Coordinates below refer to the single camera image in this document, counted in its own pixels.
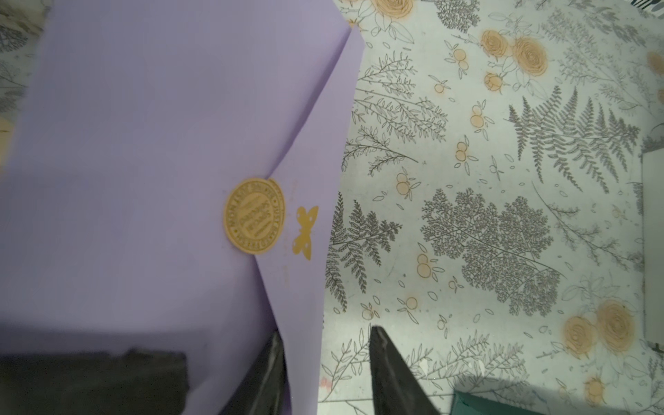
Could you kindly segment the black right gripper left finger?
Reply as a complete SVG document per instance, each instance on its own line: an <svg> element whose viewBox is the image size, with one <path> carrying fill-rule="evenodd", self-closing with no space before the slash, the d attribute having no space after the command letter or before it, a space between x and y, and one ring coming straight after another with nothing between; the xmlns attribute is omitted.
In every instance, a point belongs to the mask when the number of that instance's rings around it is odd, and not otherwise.
<svg viewBox="0 0 664 415"><path fill-rule="evenodd" d="M280 415L285 382L285 348L279 332L275 331L220 415Z"/></svg>

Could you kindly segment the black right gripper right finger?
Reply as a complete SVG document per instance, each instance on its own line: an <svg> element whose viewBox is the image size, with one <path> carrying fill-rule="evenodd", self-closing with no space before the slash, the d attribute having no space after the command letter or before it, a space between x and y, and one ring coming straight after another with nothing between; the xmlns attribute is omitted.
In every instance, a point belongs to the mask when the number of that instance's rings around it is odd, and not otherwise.
<svg viewBox="0 0 664 415"><path fill-rule="evenodd" d="M439 415L384 328L369 340L373 410L376 415Z"/></svg>

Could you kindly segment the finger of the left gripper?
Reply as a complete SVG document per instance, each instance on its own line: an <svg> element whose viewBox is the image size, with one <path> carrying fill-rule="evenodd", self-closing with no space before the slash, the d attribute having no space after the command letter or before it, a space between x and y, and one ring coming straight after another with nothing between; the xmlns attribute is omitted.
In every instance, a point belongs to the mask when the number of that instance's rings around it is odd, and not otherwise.
<svg viewBox="0 0 664 415"><path fill-rule="evenodd" d="M180 414L188 394L183 353L3 354L3 414Z"/></svg>

